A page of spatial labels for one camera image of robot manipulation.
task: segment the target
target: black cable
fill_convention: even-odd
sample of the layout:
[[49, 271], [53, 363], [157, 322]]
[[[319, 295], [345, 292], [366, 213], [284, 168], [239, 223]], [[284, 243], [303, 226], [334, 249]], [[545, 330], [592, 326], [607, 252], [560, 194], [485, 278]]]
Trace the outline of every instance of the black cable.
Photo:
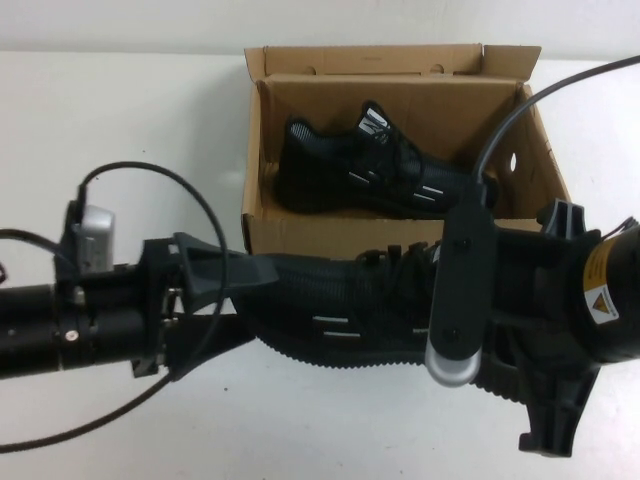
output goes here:
[[498, 143], [500, 143], [500, 140], [502, 140], [502, 137], [504, 137], [507, 130], [509, 130], [509, 128], [513, 126], [516, 120], [518, 120], [518, 118], [520, 118], [520, 116], [524, 112], [526, 112], [529, 107], [542, 100], [544, 97], [551, 95], [553, 92], [556, 92], [568, 85], [572, 85], [582, 80], [586, 80], [587, 78], [600, 75], [602, 73], [611, 72], [620, 68], [630, 67], [631, 65], [636, 65], [638, 63], [640, 63], [640, 55], [629, 57], [624, 60], [618, 60], [617, 62], [607, 63], [606, 65], [601, 65], [599, 67], [586, 70], [576, 75], [572, 75], [571, 77], [567, 77], [564, 80], [560, 80], [557, 83], [554, 83], [553, 85], [545, 88], [544, 90], [541, 90], [535, 95], [532, 95], [525, 102], [518, 105], [516, 109], [509, 113], [509, 115], [505, 117], [500, 125], [498, 125], [498, 127], [494, 130], [493, 134], [489, 137], [482, 151], [480, 152], [478, 160], [473, 167], [473, 176], [475, 177], [476, 183], [478, 183], [479, 185], [483, 184], [482, 173], [487, 167], [489, 159], [491, 158], [491, 155], [493, 155], [493, 152], [498, 146]]
[[0, 240], [16, 240], [18, 242], [27, 243], [42, 250], [46, 250], [63, 262], [68, 263], [73, 269], [76, 269], [75, 263], [73, 263], [71, 259], [67, 258], [64, 252], [60, 249], [60, 245], [52, 242], [48, 238], [38, 235], [37, 233], [19, 230], [17, 228], [0, 228]]
[[626, 232], [630, 228], [637, 227], [637, 226], [638, 226], [638, 221], [633, 217], [629, 217], [624, 222], [622, 222], [620, 225], [618, 225], [616, 228], [614, 228], [609, 233], [604, 235], [602, 237], [602, 240], [606, 240], [607, 238], [612, 237], [613, 235], [615, 235], [618, 232]]
[[95, 177], [97, 177], [102, 173], [109, 172], [112, 170], [118, 170], [122, 168], [148, 170], [148, 171], [156, 172], [171, 178], [191, 194], [191, 196], [196, 200], [196, 202], [198, 202], [198, 204], [202, 207], [205, 214], [207, 215], [207, 218], [211, 222], [211, 225], [215, 230], [216, 236], [218, 237], [218, 243], [220, 244], [220, 251], [222, 253], [222, 267], [221, 267], [221, 279], [220, 279], [220, 293], [218, 294], [218, 298], [216, 300], [216, 307], [213, 311], [213, 316], [212, 316], [209, 328], [207, 329], [205, 335], [202, 337], [202, 340], [200, 341], [198, 346], [189, 356], [187, 362], [185, 363], [182, 369], [173, 370], [167, 373], [167, 375], [162, 377], [158, 382], [153, 384], [150, 388], [142, 392], [140, 395], [138, 395], [136, 398], [134, 398], [127, 404], [123, 405], [122, 407], [114, 410], [113, 412], [108, 413], [107, 415], [104, 415], [92, 422], [86, 423], [85, 425], [74, 428], [72, 430], [68, 430], [63, 433], [40, 438], [38, 440], [30, 440], [26, 442], [0, 445], [0, 454], [22, 452], [25, 450], [33, 450], [35, 448], [47, 447], [47, 446], [55, 445], [57, 443], [62, 443], [67, 440], [71, 440], [73, 438], [84, 435], [85, 433], [92, 432], [100, 427], [107, 425], [108, 423], [113, 422], [114, 420], [117, 420], [118, 418], [122, 417], [126, 413], [130, 412], [134, 408], [142, 405], [144, 402], [149, 400], [152, 396], [154, 396], [156, 393], [158, 393], [160, 390], [166, 387], [171, 381], [173, 381], [176, 378], [180, 378], [183, 373], [186, 373], [187, 371], [189, 371], [194, 361], [207, 347], [207, 344], [215, 334], [218, 324], [220, 323], [220, 314], [222, 312], [222, 304], [224, 303], [225, 292], [227, 290], [228, 283], [229, 283], [229, 279], [228, 279], [229, 249], [227, 247], [227, 242], [224, 236], [224, 232], [222, 231], [222, 226], [218, 221], [218, 217], [216, 217], [215, 213], [213, 212], [213, 210], [211, 209], [207, 201], [204, 199], [204, 197], [200, 194], [200, 192], [198, 192], [189, 182], [187, 182], [184, 178], [172, 172], [171, 170], [168, 170], [164, 167], [160, 167], [158, 165], [153, 165], [151, 163], [144, 163], [144, 162], [110, 163], [93, 170], [91, 173], [89, 173], [85, 177], [85, 179], [82, 181], [82, 183], [78, 187], [78, 203], [81, 207], [81, 210], [84, 210], [84, 206], [87, 198], [87, 186], [89, 182], [91, 182], [91, 180], [93, 180]]

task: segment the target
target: shoe tongue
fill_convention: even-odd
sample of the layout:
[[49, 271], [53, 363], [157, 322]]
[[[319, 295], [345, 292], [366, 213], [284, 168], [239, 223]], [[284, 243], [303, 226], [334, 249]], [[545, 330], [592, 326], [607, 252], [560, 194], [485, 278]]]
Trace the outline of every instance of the shoe tongue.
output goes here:
[[358, 133], [363, 137], [375, 138], [379, 143], [387, 143], [388, 136], [381, 132], [391, 130], [391, 122], [375, 106], [367, 106], [358, 122]]

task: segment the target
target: white table surface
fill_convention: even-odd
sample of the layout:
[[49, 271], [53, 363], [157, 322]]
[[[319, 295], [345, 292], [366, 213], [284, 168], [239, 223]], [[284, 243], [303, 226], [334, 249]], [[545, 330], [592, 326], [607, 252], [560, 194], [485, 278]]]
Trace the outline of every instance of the white table surface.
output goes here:
[[[592, 62], [541, 61], [534, 90]], [[58, 238], [66, 202], [91, 168], [145, 160], [192, 180], [230, 245], [239, 215], [249, 80], [236, 56], [0, 53], [0, 224]], [[640, 214], [640, 68], [540, 104], [547, 133], [589, 227]], [[204, 216], [168, 180], [100, 177], [92, 203], [117, 213], [117, 260], [141, 240]], [[5, 242], [11, 285], [52, 279], [49, 258]], [[127, 364], [0, 382], [0, 442], [77, 426], [155, 378]], [[473, 387], [448, 390], [420, 367], [337, 371], [290, 361], [259, 342], [199, 368], [125, 418], [63, 445], [0, 457], [13, 479], [616, 478], [640, 475], [640, 363], [603, 370], [571, 459], [517, 450], [525, 408]]]

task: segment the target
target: box flap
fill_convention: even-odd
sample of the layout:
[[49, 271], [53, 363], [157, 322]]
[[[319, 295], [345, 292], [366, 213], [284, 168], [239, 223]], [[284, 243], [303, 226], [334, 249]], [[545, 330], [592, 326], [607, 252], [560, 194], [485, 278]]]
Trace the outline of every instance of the box flap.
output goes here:
[[266, 77], [264, 70], [266, 51], [267, 47], [244, 49], [244, 59], [247, 62], [247, 70], [249, 70], [249, 76], [253, 82], [257, 82]]
[[378, 45], [355, 47], [263, 47], [245, 50], [256, 82], [274, 73], [302, 75], [486, 75], [528, 80], [540, 47]]
[[482, 75], [526, 82], [540, 56], [541, 47], [485, 45]]

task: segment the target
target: white wall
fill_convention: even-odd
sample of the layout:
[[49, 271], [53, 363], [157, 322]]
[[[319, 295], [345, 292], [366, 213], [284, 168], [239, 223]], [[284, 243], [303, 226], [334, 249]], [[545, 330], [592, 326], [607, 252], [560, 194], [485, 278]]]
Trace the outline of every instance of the white wall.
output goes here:
[[239, 52], [275, 44], [533, 44], [548, 58], [640, 51], [637, 0], [5, 0], [0, 49]]

